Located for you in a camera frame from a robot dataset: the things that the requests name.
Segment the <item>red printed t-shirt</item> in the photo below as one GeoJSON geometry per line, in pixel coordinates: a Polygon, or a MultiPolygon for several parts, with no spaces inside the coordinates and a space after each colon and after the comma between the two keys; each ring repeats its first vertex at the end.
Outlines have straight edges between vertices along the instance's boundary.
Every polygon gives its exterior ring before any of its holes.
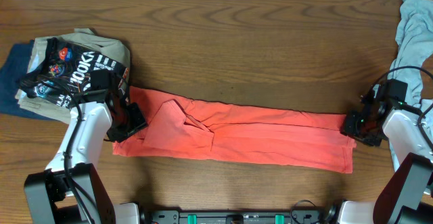
{"type": "Polygon", "coordinates": [[[163,156],[352,172],[353,139],[342,114],[205,102],[131,88],[148,126],[114,143],[119,156],[163,156]]]}

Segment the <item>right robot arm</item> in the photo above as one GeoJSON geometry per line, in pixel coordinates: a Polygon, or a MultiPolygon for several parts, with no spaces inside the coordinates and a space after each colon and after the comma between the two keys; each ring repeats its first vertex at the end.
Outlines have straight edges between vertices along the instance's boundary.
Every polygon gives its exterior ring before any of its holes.
{"type": "Polygon", "coordinates": [[[423,136],[421,111],[398,103],[387,113],[382,132],[398,168],[375,202],[343,201],[333,222],[431,223],[432,205],[421,200],[432,194],[432,146],[423,136]]]}

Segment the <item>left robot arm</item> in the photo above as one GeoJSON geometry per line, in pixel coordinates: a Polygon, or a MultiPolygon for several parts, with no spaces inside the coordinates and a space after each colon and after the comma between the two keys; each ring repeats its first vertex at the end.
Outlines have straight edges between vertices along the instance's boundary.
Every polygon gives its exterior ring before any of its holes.
{"type": "Polygon", "coordinates": [[[104,89],[73,96],[70,115],[58,152],[24,182],[33,223],[140,223],[138,205],[113,204],[97,173],[104,140],[146,127],[139,106],[104,89]]]}

